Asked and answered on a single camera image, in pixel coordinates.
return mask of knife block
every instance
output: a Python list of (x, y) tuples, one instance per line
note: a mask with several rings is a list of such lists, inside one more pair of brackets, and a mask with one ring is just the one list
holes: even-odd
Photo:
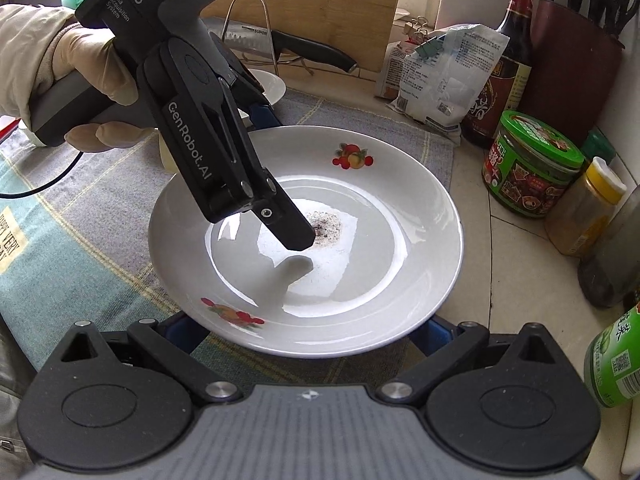
[(538, 4), (531, 41), (533, 68), (518, 110), (581, 146), (609, 97), (624, 45), (550, 0)]

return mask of black cable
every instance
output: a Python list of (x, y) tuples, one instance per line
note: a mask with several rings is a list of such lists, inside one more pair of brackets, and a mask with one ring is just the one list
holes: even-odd
[(84, 155), (84, 152), (78, 152), (78, 155), (76, 156), (76, 158), (73, 160), (73, 162), (69, 165), (68, 168), (66, 168), (65, 171), (63, 171), (62, 173), (60, 173), (56, 178), (54, 178), (51, 182), (47, 182), (46, 184), (43, 184), (40, 187), (37, 187), (36, 189), (31, 189), (30, 191), (25, 191), (24, 193), (16, 193), (16, 194), (5, 194), (5, 193), (0, 193), (0, 198), (6, 198), (6, 199), (12, 199), (12, 198), (26, 198), (28, 196), (31, 195), (35, 195), (36, 193), (39, 193), (41, 191), (44, 191), (45, 189), (49, 189), (49, 187), (53, 186), (54, 184), (59, 183), (63, 178), (65, 178), (69, 171), (71, 171), (74, 166), (78, 163), (78, 160), (80, 160), (80, 158)]

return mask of wooden cutting board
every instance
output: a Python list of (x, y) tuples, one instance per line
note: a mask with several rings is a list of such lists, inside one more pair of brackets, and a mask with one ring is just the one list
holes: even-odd
[[(361, 68), (378, 72), (398, 0), (265, 0), (271, 26), (341, 49)], [(224, 18), (231, 0), (216, 0), (203, 16)], [(237, 0), (231, 18), (265, 26), (259, 0)]]

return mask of gray plastic base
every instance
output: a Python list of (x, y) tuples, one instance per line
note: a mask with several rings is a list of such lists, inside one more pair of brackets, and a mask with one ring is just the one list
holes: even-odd
[[(24, 480), (90, 475), (36, 466)], [(407, 480), (504, 478), (449, 456), (415, 412), (372, 400), (362, 386), (256, 386), (209, 406), (188, 436), (151, 462), (102, 480)], [(544, 478), (590, 478), (574, 467)]]

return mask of dark glass bottle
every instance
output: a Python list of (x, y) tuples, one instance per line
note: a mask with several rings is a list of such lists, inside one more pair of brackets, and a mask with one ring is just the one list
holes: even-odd
[(580, 261), (578, 282), (585, 298), (599, 308), (623, 300), (627, 308), (635, 300), (640, 287), (640, 186)]
[(462, 121), (465, 138), (490, 148), (500, 116), (520, 104), (531, 72), (531, 11), (533, 0), (510, 0), (507, 13), (496, 30), (509, 37), (500, 61), (482, 88), (475, 104)]

